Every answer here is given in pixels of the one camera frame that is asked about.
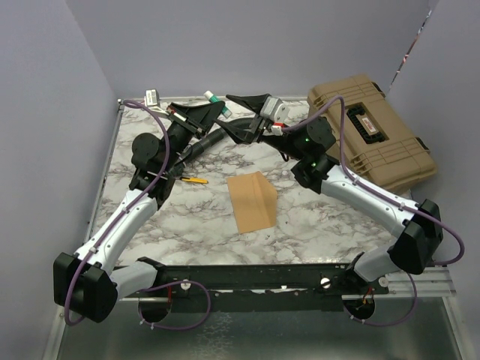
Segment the green white glue stick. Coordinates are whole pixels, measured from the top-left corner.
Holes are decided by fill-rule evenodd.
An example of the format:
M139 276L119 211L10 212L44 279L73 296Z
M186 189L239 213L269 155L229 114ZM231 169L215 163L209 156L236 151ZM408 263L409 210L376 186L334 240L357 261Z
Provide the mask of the green white glue stick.
M203 96L212 104L221 102L220 98L217 97L215 94L213 94L211 91L205 91ZM223 107L222 107L221 113L222 113L223 117L226 118L226 119L228 119L232 115L232 112L226 106L225 102L223 102Z

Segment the brown kraft envelope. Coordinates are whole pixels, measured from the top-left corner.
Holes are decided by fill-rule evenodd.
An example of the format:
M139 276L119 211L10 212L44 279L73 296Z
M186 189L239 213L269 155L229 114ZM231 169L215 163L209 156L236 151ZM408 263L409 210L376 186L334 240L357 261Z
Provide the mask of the brown kraft envelope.
M239 234L276 225L278 192L260 171L229 177L226 183Z

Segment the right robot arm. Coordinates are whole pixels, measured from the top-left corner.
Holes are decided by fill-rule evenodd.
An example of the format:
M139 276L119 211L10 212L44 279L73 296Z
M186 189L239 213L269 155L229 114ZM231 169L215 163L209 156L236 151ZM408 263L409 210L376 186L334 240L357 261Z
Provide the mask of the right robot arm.
M247 129L231 121L218 123L235 143L266 143L295 159L291 171L302 187L358 209L395 237L390 244L360 253L353 260L344 275L350 292L362 293L372 281L389 273L420 275L432 265L434 252L443 240L439 206L429 199L418 203L391 193L347 169L343 158L328 155L336 142L323 115L331 101L311 117L288 126L282 115L284 105L277 97L229 94L227 99L255 115Z

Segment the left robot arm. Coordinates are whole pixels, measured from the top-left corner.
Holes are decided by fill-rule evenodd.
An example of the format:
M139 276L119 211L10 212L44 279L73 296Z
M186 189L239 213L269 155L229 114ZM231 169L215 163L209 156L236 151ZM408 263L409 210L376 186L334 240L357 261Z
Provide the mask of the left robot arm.
M163 136L141 133L133 141L136 170L127 193L106 223L73 254L60 253L53 263L54 301L64 308L64 321L104 321L117 301L138 291L157 296L166 278L149 259L116 268L117 260L137 231L166 202L176 182L171 169L193 137L204 137L221 115L223 101L198 106L171 103L154 111L135 100L121 105L144 110Z

